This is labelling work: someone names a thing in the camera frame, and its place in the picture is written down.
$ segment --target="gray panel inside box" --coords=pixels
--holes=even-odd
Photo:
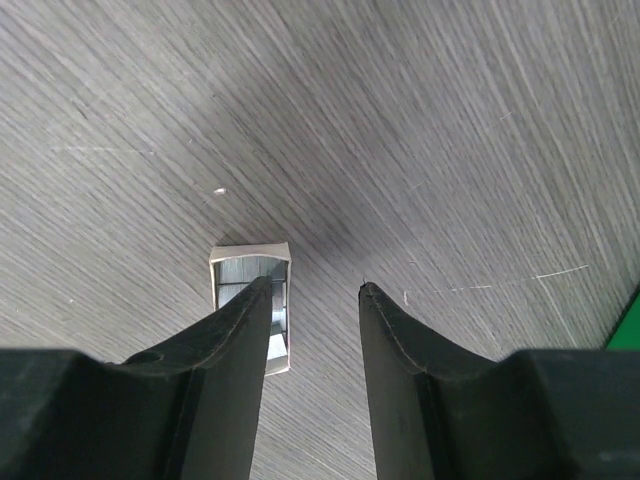
[[[222,308],[257,277],[271,275],[271,335],[287,331],[287,262],[272,257],[230,258],[215,264],[217,307]]]

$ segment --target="green surface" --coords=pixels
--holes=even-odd
[[[640,349],[640,295],[634,299],[607,348]]]

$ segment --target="cardboard box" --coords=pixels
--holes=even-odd
[[[209,257],[213,307],[219,309],[255,278],[271,275],[273,311],[265,375],[291,366],[289,291],[291,253],[287,242],[268,245],[214,247]]]

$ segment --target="gray wood grain surface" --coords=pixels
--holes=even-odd
[[[252,477],[375,478],[363,278],[491,358],[628,300],[639,9],[0,0],[0,343],[121,360],[211,310],[214,244],[288,240]]]

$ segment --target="small box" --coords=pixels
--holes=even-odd
[[[271,275],[273,311],[265,375],[289,370],[291,253],[287,242],[214,247],[209,257],[213,307],[222,308],[257,277]]]

